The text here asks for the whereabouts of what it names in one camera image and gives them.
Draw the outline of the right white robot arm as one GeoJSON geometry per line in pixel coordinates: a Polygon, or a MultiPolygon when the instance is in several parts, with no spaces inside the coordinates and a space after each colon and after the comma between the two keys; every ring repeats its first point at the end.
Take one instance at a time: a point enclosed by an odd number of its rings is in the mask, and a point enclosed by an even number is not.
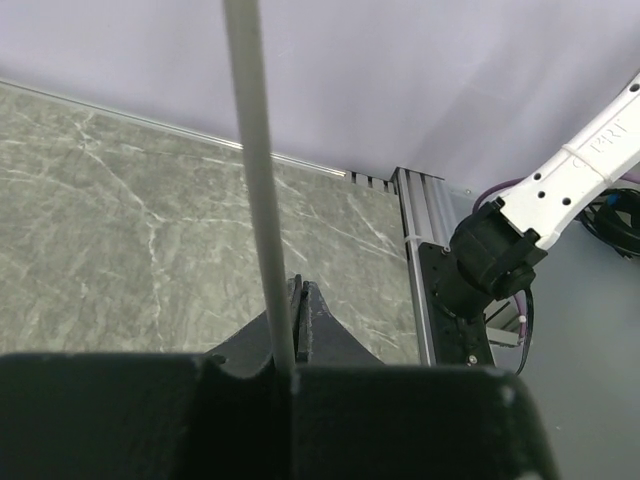
{"type": "Polygon", "coordinates": [[[524,290],[570,221],[639,160],[639,80],[542,166],[456,228],[438,283],[450,309],[483,306],[524,290]]]}

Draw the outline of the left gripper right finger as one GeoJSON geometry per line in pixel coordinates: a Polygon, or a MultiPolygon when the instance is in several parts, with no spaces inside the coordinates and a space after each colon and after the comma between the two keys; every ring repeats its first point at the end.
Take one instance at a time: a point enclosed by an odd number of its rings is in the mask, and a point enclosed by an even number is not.
{"type": "Polygon", "coordinates": [[[294,282],[297,364],[382,365],[331,313],[315,282],[294,282]]]}

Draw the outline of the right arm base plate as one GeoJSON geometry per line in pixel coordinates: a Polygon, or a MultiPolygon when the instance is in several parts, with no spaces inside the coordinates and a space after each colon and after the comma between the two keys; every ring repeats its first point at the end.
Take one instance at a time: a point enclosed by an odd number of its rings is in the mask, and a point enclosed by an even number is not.
{"type": "Polygon", "coordinates": [[[467,281],[455,255],[442,246],[423,242],[418,257],[435,364],[492,366],[484,317],[489,297],[467,281]]]}

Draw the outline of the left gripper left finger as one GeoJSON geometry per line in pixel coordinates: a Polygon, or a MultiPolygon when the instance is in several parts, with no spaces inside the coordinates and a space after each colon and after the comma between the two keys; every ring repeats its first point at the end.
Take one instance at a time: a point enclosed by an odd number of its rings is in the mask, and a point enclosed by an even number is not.
{"type": "MultiPolygon", "coordinates": [[[[297,351],[299,314],[303,299],[303,279],[300,274],[287,280],[291,311],[291,332],[297,351]]],[[[226,373],[238,377],[255,376],[272,360],[271,335],[267,312],[263,311],[231,337],[212,349],[212,362],[226,373]]]]}

